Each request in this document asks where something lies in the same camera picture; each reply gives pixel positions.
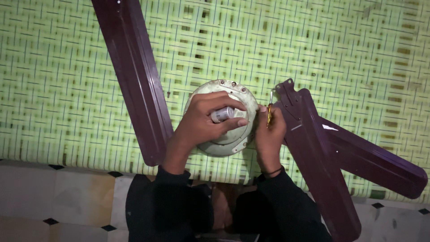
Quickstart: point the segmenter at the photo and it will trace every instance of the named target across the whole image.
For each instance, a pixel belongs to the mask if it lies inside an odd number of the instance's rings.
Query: hand
[[[226,91],[193,96],[187,112],[167,145],[164,170],[171,174],[182,174],[188,155],[197,144],[217,139],[229,130],[248,124],[244,118],[231,118],[214,124],[210,114],[227,106],[246,110],[240,101],[230,98]]]
[[[265,106],[258,105],[258,127],[255,132],[255,147],[257,149],[257,162],[265,173],[271,173],[281,167],[279,152],[284,140],[287,126],[279,108],[272,108],[272,119],[267,125],[268,111]],[[265,175],[266,178],[275,177],[279,172]]]

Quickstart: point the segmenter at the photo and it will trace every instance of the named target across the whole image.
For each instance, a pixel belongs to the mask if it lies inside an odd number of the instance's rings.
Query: tiled floor
[[[127,241],[125,201],[132,179],[133,174],[0,161],[0,241]],[[358,241],[430,241],[430,214],[418,211],[430,205],[353,201],[362,224]]]

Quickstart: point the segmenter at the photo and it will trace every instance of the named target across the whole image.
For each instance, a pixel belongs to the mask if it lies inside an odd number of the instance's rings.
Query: silver capacitor
[[[225,107],[211,113],[214,123],[221,123],[229,118],[234,118],[234,108]]]

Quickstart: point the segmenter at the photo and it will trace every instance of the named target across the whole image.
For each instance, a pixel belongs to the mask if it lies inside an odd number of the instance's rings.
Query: black diamond tile inlay
[[[418,210],[418,212],[422,213],[423,215],[430,214],[430,211],[425,208]]]
[[[102,229],[104,229],[104,230],[106,230],[106,231],[112,231],[112,230],[116,230],[117,228],[115,228],[114,226],[112,226],[112,225],[106,225],[106,226],[103,226],[103,227],[101,227]]]
[[[59,223],[57,220],[53,219],[53,218],[48,218],[44,220],[45,223],[49,224],[49,225],[54,225],[56,223]]]
[[[380,204],[379,202],[372,204],[372,206],[376,209],[380,209],[380,208],[385,207],[384,205]]]
[[[63,169],[64,168],[64,166],[62,166],[62,165],[57,165],[57,164],[49,164],[48,166],[50,166],[52,169],[54,169],[54,170],[60,170],[60,169]]]
[[[123,176],[123,174],[118,172],[118,171],[110,171],[110,172],[108,172],[108,174],[115,177],[115,178]]]

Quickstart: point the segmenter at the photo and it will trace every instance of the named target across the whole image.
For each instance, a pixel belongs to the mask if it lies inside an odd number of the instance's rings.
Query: finger
[[[212,99],[206,99],[206,100],[202,100],[202,102],[205,102],[205,108],[208,114],[215,110],[218,110],[227,106],[235,109],[239,109],[242,111],[246,110],[246,107],[242,102],[234,100],[229,96],[220,96]]]
[[[203,100],[203,99],[212,99],[220,96],[228,96],[226,91],[219,92],[211,92],[211,93],[199,93],[193,96],[193,101]]]
[[[266,128],[269,112],[266,106],[258,105],[258,107],[258,129]]]
[[[279,108],[272,107],[272,121],[270,121],[270,128],[279,132],[286,130],[286,123],[282,111]]]
[[[216,126],[219,127],[220,133],[225,133],[227,131],[237,129],[247,124],[248,124],[248,121],[244,118],[230,118],[220,124],[217,124]]]

